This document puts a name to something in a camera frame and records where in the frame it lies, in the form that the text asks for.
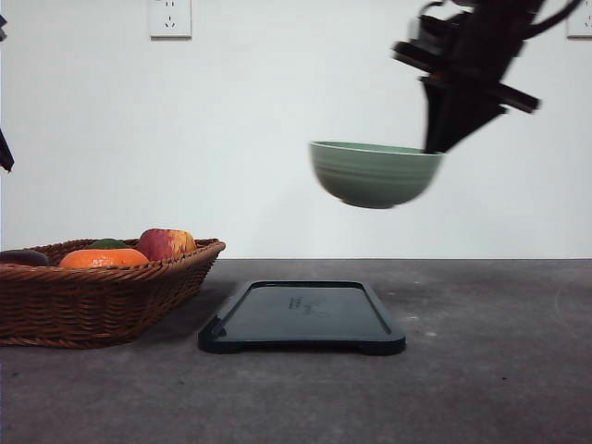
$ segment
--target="plastic tray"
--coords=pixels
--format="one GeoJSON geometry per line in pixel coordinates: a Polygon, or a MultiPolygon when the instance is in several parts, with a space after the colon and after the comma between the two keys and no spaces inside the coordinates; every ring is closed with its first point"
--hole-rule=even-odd
{"type": "Polygon", "coordinates": [[[346,347],[368,354],[405,349],[405,335],[367,284],[260,280],[233,295],[200,331],[205,352],[249,347],[346,347]]]}

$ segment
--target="wicker basket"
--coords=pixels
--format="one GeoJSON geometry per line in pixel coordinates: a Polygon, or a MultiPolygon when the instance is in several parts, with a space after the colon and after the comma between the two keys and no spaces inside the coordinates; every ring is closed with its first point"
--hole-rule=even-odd
{"type": "MultiPolygon", "coordinates": [[[[62,268],[94,240],[34,247],[51,266],[0,265],[0,345],[92,349],[130,342],[194,295],[226,245],[197,240],[177,259],[134,266],[62,268]]],[[[124,240],[135,246],[138,240],[124,240]]]]}

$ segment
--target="electrical outlet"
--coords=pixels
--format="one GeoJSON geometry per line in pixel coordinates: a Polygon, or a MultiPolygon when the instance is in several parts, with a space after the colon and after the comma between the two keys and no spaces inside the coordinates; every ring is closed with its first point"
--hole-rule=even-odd
{"type": "Polygon", "coordinates": [[[191,37],[191,0],[147,0],[151,37],[191,37]]]}
{"type": "Polygon", "coordinates": [[[584,0],[567,18],[567,37],[592,39],[592,0],[584,0]]]}

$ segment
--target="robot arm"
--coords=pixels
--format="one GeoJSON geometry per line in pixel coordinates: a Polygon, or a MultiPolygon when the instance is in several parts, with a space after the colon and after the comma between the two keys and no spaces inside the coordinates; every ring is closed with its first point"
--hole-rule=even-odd
{"type": "Polygon", "coordinates": [[[538,99],[501,83],[524,41],[568,17],[582,0],[533,24],[545,0],[453,0],[469,6],[440,20],[420,12],[419,32],[394,46],[394,58],[428,73],[421,78],[428,101],[426,153],[446,153],[464,137],[506,112],[502,105],[532,113],[538,99]]]}
{"type": "MultiPolygon", "coordinates": [[[[2,27],[6,25],[6,20],[4,17],[0,16],[0,42],[2,42],[6,38],[6,34],[2,30],[2,27]]],[[[15,161],[12,158],[12,154],[8,149],[8,144],[2,134],[2,130],[0,129],[0,167],[10,171],[10,168],[14,165],[15,161]]]]}

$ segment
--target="ceramic bowl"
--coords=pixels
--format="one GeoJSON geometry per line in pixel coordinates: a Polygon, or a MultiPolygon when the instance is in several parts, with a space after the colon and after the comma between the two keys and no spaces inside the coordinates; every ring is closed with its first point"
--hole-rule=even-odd
{"type": "Polygon", "coordinates": [[[391,208],[421,194],[444,154],[356,142],[311,142],[314,172],[321,185],[344,203],[391,208]]]}

